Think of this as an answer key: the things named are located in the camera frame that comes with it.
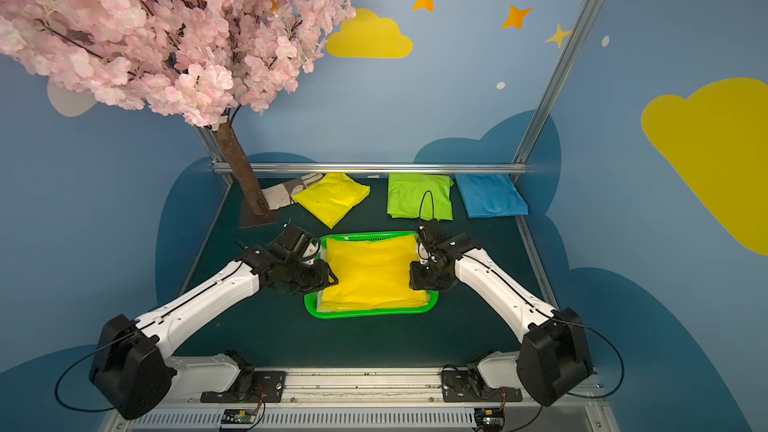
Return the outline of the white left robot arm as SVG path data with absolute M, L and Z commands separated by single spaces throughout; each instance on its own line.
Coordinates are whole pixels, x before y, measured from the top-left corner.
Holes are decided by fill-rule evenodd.
M 90 382 L 125 419 L 142 417 L 168 397 L 245 402 L 253 367 L 234 352 L 183 359 L 176 350 L 199 329 L 264 288 L 308 295 L 338 284 L 320 257 L 321 242 L 287 225 L 265 246 L 245 248 L 212 277 L 135 319 L 119 315 L 102 328 Z

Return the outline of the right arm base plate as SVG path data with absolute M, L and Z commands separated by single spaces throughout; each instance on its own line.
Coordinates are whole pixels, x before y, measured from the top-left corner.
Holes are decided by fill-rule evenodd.
M 468 370 L 444 368 L 440 372 L 441 390 L 445 402 L 521 402 L 523 395 L 514 387 L 491 388 L 483 379 Z

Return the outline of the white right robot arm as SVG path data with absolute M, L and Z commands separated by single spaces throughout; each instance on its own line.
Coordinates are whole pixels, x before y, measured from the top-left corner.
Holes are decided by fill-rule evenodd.
M 411 289 L 443 292 L 462 283 L 501 317 L 520 343 L 518 353 L 493 352 L 469 367 L 481 388 L 523 388 L 548 407 L 592 374 L 581 317 L 525 289 L 467 234 L 450 237 L 429 221 L 417 228 L 417 254 L 410 264 Z

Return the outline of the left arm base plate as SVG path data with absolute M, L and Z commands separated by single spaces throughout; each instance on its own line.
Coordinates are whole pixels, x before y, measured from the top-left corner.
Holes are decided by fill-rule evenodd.
M 203 392 L 202 403 L 280 403 L 285 390 L 286 371 L 242 371 L 235 382 L 223 392 Z

